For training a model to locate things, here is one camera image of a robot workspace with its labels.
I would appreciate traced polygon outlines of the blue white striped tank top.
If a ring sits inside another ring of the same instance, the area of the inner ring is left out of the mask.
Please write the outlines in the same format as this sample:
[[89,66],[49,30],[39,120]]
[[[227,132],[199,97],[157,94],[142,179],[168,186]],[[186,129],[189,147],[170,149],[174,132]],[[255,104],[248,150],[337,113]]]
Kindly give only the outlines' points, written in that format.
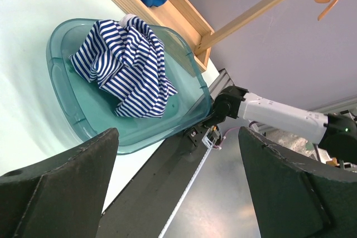
[[118,99],[116,116],[161,118],[178,93],[166,76],[163,42],[133,14],[95,21],[69,60],[84,80]]

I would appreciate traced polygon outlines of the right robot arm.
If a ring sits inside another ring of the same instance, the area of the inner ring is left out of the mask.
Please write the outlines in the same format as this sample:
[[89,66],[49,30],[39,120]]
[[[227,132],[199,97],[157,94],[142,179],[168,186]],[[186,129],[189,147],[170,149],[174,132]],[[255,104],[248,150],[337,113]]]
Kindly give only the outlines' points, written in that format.
[[218,94],[202,124],[212,127],[227,117],[257,121],[293,133],[332,157],[356,164],[356,122],[346,116],[295,108],[232,85]]

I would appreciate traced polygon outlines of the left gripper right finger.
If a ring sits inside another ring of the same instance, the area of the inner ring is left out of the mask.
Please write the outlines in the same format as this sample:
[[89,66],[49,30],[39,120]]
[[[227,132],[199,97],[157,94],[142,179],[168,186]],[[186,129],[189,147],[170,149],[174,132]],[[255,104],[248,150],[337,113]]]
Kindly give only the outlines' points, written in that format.
[[356,237],[356,173],[238,133],[261,237]]

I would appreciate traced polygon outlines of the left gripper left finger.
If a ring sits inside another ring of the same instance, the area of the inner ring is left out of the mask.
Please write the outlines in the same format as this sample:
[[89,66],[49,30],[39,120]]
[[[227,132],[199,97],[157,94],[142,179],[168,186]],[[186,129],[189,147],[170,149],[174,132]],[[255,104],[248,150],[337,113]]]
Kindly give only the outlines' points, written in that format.
[[1,176],[1,237],[95,237],[119,133]]

